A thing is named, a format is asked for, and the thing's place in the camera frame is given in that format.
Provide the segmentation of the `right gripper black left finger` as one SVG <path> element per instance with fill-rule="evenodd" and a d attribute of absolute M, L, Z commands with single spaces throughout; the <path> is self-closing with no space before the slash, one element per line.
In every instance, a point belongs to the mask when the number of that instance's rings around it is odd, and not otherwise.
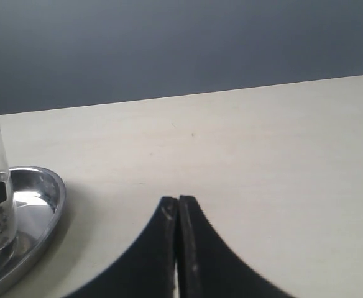
<path fill-rule="evenodd" d="M 173 297 L 178 201 L 163 197 L 133 244 L 68 297 Z"/>

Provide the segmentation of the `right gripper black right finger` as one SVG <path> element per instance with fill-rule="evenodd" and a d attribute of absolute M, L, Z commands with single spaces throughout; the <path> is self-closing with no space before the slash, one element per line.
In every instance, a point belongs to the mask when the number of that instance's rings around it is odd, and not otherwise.
<path fill-rule="evenodd" d="M 290 297 L 226 245 L 193 196 L 178 200 L 180 297 Z"/>

